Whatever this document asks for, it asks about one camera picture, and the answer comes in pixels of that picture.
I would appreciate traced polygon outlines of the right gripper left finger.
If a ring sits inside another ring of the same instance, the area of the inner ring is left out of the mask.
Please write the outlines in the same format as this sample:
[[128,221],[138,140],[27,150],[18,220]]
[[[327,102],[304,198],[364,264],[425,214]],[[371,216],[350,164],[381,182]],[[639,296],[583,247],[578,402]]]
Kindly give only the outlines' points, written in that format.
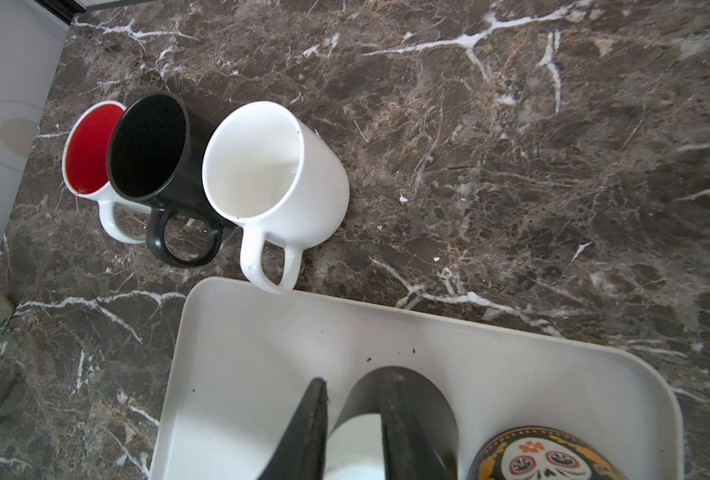
[[322,479],[328,439],[327,382],[308,385],[259,479]]

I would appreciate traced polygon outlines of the black mug white rim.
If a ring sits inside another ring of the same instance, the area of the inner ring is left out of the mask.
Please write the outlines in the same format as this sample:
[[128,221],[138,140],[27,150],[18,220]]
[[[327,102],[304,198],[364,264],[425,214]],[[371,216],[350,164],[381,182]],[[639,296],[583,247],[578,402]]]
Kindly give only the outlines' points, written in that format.
[[[201,267],[218,254],[237,225],[216,212],[202,179],[206,147],[216,126],[168,91],[141,96],[116,124],[107,153],[108,177],[126,200],[151,208],[146,243],[159,260],[180,268]],[[206,226],[205,250],[193,259],[171,253],[165,231],[182,215]]]

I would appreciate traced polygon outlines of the small white black mug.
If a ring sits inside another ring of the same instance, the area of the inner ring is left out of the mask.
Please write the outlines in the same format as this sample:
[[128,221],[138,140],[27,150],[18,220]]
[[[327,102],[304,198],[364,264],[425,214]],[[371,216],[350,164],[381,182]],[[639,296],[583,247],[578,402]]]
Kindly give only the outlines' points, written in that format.
[[458,476],[459,429],[449,401],[427,377],[387,366],[364,375],[350,391],[328,439],[326,479],[386,479],[379,408],[380,387],[389,373],[406,382],[406,397],[428,440],[449,472]]

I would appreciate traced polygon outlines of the white mug red inside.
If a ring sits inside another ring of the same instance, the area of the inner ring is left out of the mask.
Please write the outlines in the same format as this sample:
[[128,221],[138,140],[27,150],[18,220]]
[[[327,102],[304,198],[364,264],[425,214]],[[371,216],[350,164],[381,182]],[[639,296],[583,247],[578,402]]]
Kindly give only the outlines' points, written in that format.
[[147,205],[120,196],[109,181],[107,154],[114,129],[126,106],[114,100],[92,105],[72,127],[62,153],[62,173],[67,188],[77,197],[95,201],[102,227],[117,241],[139,245],[146,235],[124,231],[116,218],[116,208],[149,214]]

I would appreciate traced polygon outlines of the white ribbed mug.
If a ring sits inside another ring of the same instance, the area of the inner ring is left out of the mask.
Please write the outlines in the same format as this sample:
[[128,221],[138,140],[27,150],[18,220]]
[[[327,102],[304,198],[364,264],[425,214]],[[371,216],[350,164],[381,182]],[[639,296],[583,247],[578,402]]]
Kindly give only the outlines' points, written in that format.
[[273,294],[294,289],[304,251],[337,231],[350,198],[339,157],[271,101],[246,104],[218,125],[202,181],[214,210],[243,230],[243,274]]

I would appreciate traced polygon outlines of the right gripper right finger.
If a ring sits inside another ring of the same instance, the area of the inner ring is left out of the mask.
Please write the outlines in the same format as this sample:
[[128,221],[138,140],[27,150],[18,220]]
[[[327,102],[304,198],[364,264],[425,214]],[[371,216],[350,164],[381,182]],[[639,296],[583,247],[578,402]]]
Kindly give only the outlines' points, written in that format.
[[389,373],[380,387],[379,408],[386,479],[449,479],[406,397],[403,376]]

